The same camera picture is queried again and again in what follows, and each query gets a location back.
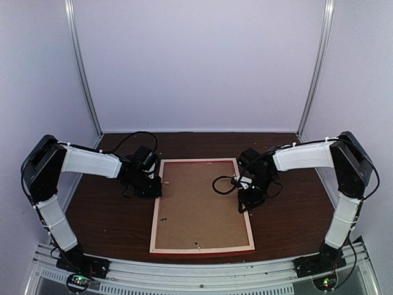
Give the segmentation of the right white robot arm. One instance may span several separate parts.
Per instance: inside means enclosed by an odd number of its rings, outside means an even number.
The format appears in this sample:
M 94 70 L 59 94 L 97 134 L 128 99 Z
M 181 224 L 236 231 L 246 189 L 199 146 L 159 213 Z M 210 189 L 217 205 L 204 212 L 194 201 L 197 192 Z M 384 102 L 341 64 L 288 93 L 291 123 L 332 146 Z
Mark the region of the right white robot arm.
M 338 183 L 337 203 L 329 230 L 315 257 L 315 266 L 328 271 L 338 262 L 338 253 L 349 231 L 355 226 L 365 190 L 375 171 L 372 160 L 352 132 L 334 138 L 307 143 L 276 146 L 264 153 L 249 148 L 238 158 L 242 169 L 231 183 L 239 189 L 239 212 L 259 206 L 268 197 L 267 190 L 280 172 L 304 168 L 331 168 Z

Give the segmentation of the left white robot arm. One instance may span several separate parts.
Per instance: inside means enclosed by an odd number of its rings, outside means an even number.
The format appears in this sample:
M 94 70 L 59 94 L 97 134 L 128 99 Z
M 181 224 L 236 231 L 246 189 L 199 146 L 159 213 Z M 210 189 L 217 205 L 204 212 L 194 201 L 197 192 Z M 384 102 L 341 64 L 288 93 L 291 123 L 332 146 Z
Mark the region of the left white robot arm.
M 65 264 L 75 273 L 82 273 L 88 268 L 88 259 L 75 250 L 79 241 L 58 198 L 63 175 L 114 179 L 131 188 L 133 195 L 140 198 L 155 199 L 162 195 L 156 149 L 141 145 L 128 155 L 121 155 L 118 150 L 118 147 L 106 151 L 93 149 L 46 134 L 21 165 L 21 187 L 43 227 L 60 250 L 66 253 L 63 258 Z

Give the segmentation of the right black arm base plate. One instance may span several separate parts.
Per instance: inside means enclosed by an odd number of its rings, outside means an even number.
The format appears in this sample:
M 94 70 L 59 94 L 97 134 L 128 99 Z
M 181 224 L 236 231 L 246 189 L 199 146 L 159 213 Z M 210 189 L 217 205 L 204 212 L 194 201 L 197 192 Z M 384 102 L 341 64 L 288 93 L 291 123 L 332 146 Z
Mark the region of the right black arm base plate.
M 294 260 L 294 268 L 298 278 L 319 275 L 344 266 L 346 266 L 345 258 L 327 253 L 302 256 Z

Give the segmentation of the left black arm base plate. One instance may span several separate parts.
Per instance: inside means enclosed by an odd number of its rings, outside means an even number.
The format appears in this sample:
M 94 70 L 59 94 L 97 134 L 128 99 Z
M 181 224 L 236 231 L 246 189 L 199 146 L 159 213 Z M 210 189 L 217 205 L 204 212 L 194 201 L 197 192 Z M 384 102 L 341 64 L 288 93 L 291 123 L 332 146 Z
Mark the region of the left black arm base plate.
M 110 262 L 107 259 L 82 255 L 80 257 L 60 257 L 56 267 L 72 273 L 79 273 L 88 278 L 105 279 Z

